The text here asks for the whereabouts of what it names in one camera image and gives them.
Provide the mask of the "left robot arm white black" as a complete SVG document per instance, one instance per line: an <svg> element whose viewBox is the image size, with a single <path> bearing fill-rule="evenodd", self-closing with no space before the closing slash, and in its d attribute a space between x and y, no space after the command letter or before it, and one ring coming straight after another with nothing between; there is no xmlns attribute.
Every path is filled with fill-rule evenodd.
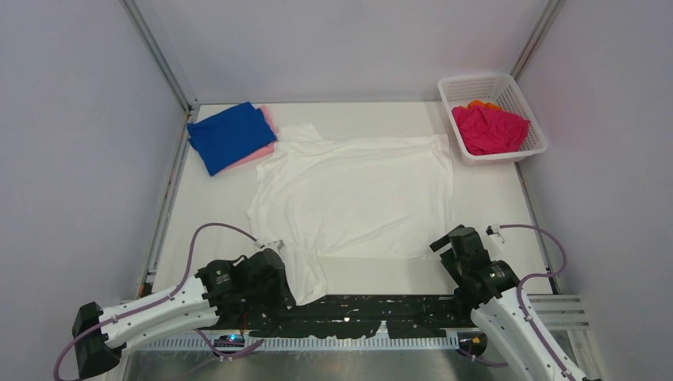
<svg viewBox="0 0 673 381"><path fill-rule="evenodd" d="M185 282L127 304L80 306L71 333L80 379L115 368L143 344L192 329L237 327L253 304L293 306L285 266L272 248L213 260Z"/></svg>

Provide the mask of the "white t shirt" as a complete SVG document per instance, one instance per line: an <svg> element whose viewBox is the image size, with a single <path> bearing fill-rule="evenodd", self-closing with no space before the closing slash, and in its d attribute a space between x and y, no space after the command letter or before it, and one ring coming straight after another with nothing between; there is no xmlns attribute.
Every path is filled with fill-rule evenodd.
<svg viewBox="0 0 673 381"><path fill-rule="evenodd" d="M256 173L252 233L283 243L299 306L328 292L320 258L421 258L453 223L445 135L328 140L310 123L288 125Z"/></svg>

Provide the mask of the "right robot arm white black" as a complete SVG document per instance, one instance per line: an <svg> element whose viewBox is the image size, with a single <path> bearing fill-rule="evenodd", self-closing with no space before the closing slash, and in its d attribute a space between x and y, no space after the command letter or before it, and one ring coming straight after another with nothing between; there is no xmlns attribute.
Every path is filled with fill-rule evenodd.
<svg viewBox="0 0 673 381"><path fill-rule="evenodd" d="M511 266L492 260L481 236L458 225L430 244L456 283L454 318L476 325L520 380L587 380L533 309Z"/></svg>

